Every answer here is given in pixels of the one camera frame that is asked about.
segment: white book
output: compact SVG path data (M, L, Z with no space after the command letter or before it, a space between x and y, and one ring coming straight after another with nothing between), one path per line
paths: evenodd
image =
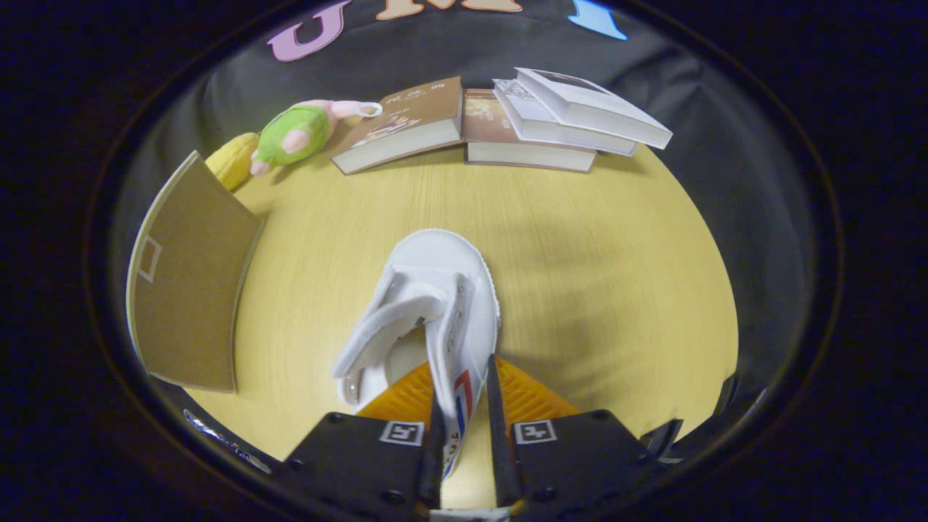
M512 122L522 141L557 143L572 147L604 150L631 156L636 141L611 134L561 125L545 107L516 80L494 80L493 94Z
M663 149L673 133L648 113L592 82L517 67L516 77L559 124L609 133Z

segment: shoe tongue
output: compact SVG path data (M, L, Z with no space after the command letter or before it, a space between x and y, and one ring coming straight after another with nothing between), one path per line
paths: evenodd
M390 303L359 323L333 373L357 372L386 360L396 341L421 324L440 318L445 304L431 295Z

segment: orange gripper pad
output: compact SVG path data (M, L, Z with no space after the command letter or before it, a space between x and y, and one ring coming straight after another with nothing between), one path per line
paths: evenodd
M432 370L426 362L371 400L357 416L401 423L425 423L428 428L432 418L432 391Z
M534 377L496 358L506 426L576 415L580 411Z

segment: cardboard board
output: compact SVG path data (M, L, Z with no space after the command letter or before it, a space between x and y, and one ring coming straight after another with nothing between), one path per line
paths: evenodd
M195 151L161 189L138 231L126 291L129 331L149 373L235 392L238 296L262 224Z

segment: pink plush toy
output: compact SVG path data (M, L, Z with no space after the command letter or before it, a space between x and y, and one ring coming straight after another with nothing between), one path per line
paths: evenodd
M383 112L379 103L361 101L301 101L278 114L261 131L251 155L251 174L263 176L278 165L306 159L322 150L339 120L349 116L373 118Z

